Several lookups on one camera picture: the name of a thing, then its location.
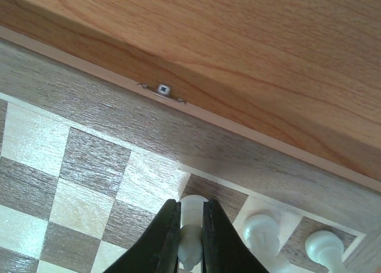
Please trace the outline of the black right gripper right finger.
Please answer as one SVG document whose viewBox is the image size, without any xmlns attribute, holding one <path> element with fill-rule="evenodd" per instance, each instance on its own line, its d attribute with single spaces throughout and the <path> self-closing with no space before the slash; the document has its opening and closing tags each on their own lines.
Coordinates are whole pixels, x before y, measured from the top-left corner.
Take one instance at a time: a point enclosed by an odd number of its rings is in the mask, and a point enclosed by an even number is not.
<svg viewBox="0 0 381 273">
<path fill-rule="evenodd" d="M 203 204 L 202 248 L 202 272 L 268 272 L 245 246 L 214 197 Z"/>
</svg>

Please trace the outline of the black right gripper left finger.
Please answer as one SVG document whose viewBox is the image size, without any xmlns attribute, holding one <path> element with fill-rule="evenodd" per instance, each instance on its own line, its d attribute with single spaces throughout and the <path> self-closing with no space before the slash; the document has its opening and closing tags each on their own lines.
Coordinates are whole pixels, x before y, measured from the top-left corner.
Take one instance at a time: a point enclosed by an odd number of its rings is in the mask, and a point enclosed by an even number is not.
<svg viewBox="0 0 381 273">
<path fill-rule="evenodd" d="M 139 240 L 104 272 L 177 272 L 180 220 L 181 204 L 167 200 Z"/>
</svg>

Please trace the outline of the white chess bishop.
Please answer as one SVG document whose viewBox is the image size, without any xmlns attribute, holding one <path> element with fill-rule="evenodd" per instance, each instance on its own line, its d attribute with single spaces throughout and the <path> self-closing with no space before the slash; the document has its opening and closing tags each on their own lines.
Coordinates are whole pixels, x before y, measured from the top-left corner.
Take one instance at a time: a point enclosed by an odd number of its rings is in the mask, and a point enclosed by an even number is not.
<svg viewBox="0 0 381 273">
<path fill-rule="evenodd" d="M 186 271 L 193 270 L 202 261 L 203 206 L 207 201 L 195 194 L 180 199 L 180 243 L 177 257 Z"/>
</svg>

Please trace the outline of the white chess knight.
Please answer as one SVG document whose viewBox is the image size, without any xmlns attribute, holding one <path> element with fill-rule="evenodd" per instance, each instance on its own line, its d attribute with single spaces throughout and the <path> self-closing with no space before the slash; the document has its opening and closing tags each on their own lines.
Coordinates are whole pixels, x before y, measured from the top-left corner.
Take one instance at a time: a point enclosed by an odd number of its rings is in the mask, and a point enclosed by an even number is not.
<svg viewBox="0 0 381 273">
<path fill-rule="evenodd" d="M 268 272 L 290 272 L 290 262 L 279 253 L 279 233 L 278 223 L 268 215 L 252 215 L 243 224 L 246 246 Z"/>
</svg>

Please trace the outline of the white chess rook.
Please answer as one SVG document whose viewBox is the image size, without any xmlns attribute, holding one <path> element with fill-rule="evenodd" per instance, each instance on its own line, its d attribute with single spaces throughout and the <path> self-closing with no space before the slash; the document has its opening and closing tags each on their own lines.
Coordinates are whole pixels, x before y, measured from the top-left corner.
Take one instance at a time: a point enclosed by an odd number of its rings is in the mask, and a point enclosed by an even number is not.
<svg viewBox="0 0 381 273">
<path fill-rule="evenodd" d="M 336 234 L 324 230 L 312 233 L 305 241 L 305 250 L 313 262 L 323 265 L 329 272 L 347 272 L 342 260 L 343 242 Z"/>
</svg>

